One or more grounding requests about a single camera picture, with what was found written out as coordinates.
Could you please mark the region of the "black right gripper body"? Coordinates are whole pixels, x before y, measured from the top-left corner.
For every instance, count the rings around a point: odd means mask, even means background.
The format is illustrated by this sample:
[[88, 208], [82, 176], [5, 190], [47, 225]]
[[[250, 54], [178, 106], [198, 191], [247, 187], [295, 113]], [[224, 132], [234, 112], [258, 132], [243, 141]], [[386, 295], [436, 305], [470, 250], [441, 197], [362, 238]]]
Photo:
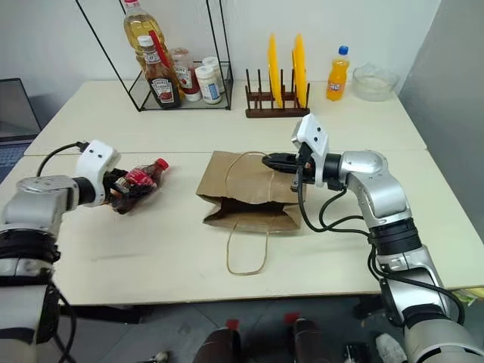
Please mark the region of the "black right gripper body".
[[291, 191], [298, 191], [303, 184], [315, 183], [315, 162], [312, 159], [312, 150], [308, 145], [302, 145], [296, 155], [296, 176], [290, 187]]

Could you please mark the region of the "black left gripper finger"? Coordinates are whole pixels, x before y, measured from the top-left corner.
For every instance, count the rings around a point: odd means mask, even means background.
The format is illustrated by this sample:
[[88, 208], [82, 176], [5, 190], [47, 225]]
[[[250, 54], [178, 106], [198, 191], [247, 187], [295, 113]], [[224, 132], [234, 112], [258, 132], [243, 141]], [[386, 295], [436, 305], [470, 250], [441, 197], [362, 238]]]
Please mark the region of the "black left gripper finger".
[[134, 208], [135, 202], [127, 194], [111, 194], [111, 208], [119, 213], [126, 214]]
[[133, 189], [133, 188], [155, 188], [157, 184], [150, 178], [143, 178], [141, 180], [135, 180], [135, 179], [126, 179], [126, 178], [120, 178], [119, 179], [119, 186], [121, 188], [126, 188], [126, 189]]

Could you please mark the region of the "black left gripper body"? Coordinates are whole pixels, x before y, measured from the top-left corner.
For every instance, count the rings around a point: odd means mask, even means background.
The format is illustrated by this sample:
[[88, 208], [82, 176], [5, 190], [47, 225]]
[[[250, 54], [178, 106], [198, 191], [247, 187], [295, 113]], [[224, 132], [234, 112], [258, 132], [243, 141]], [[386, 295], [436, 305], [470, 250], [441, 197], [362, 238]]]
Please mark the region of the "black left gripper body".
[[127, 174], [128, 171], [124, 169], [113, 169], [104, 174], [104, 189], [106, 191], [104, 202], [106, 204], [111, 206], [111, 194], [119, 193], [128, 195], [129, 189], [119, 186], [119, 179], [126, 178]]

